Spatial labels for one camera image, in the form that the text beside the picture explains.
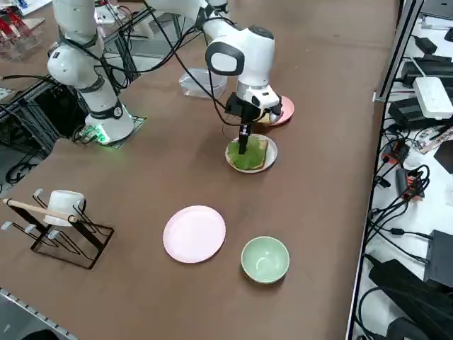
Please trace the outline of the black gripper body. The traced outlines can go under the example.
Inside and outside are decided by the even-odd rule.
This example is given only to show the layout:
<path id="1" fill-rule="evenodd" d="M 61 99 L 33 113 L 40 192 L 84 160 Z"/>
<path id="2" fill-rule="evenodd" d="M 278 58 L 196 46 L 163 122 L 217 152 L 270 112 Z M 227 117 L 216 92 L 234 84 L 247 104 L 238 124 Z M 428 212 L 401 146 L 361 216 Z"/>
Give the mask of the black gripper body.
<path id="1" fill-rule="evenodd" d="M 235 92 L 231 93 L 225 103 L 225 113 L 240 118 L 242 124 L 251 124 L 263 117 L 263 112 L 260 108 L 240 99 Z"/>

